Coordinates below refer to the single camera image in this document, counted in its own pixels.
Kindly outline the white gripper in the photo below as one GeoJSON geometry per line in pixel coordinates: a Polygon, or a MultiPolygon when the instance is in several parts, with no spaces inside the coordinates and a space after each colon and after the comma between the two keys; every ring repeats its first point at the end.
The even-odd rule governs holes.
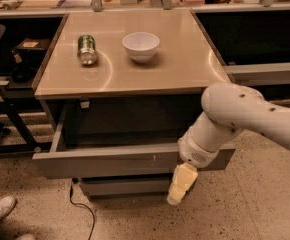
{"type": "Polygon", "coordinates": [[[207,167],[219,153],[218,150],[213,152],[204,150],[194,142],[189,133],[178,140],[178,146],[180,158],[187,163],[177,165],[174,170],[167,196],[170,205],[178,205],[194,184],[198,176],[196,168],[207,167]]]}

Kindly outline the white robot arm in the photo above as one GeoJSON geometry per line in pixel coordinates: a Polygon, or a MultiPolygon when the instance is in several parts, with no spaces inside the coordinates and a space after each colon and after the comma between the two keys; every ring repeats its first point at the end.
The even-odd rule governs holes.
{"type": "Polygon", "coordinates": [[[167,202],[179,204],[210,165],[220,147],[249,130],[290,151],[290,108],[266,101],[257,90],[233,83],[215,83],[202,94],[203,112],[178,140],[182,163],[173,173],[167,202]]]}

